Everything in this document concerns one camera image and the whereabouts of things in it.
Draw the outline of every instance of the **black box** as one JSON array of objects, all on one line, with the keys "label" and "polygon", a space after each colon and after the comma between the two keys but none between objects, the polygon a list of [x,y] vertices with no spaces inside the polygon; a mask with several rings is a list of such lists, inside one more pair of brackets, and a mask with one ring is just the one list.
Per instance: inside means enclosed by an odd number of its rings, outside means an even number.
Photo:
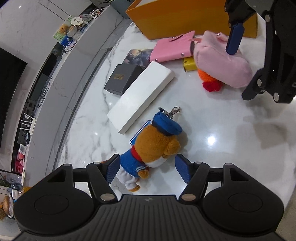
[{"label": "black box", "polygon": [[116,95],[123,95],[142,72],[143,69],[139,65],[118,64],[104,89]]}]

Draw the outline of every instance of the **blue card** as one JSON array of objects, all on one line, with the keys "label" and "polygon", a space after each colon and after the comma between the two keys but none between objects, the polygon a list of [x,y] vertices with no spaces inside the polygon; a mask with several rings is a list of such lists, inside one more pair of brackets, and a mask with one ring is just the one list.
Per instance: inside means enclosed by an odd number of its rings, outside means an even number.
[{"label": "blue card", "polygon": [[136,142],[136,139],[138,137],[138,135],[140,134],[140,132],[149,124],[152,124],[151,120],[147,120],[146,123],[141,127],[141,129],[139,129],[139,131],[133,136],[133,138],[130,140],[130,144],[133,146]]}]

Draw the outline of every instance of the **white box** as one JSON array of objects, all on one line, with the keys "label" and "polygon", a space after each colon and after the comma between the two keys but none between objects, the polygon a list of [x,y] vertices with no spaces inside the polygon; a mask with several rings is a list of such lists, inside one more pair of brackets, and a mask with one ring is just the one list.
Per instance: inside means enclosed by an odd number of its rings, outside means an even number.
[{"label": "white box", "polygon": [[120,134],[124,134],[151,104],[175,73],[153,61],[131,84],[107,114]]}]

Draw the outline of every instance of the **pink pouch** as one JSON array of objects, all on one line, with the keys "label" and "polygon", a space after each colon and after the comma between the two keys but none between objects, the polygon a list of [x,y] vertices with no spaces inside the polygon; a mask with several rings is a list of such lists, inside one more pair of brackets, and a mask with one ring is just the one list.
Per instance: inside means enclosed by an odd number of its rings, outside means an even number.
[{"label": "pink pouch", "polygon": [[228,37],[223,33],[206,31],[194,47],[196,66],[234,88],[245,87],[252,79],[252,70],[240,50],[229,55],[225,48]]},{"label": "pink pouch", "polygon": [[173,59],[186,58],[193,55],[195,31],[176,37],[160,39],[153,49],[150,62],[164,62]]}]

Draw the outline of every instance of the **blue shirt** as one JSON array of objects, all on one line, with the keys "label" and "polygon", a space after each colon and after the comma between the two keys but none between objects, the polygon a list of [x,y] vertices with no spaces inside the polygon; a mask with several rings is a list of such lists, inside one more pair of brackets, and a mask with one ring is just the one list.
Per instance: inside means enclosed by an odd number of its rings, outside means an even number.
[{"label": "blue shirt", "polygon": [[120,155],[120,164],[127,173],[134,177],[139,177],[138,171],[146,170],[146,165],[133,157],[131,149]]}]

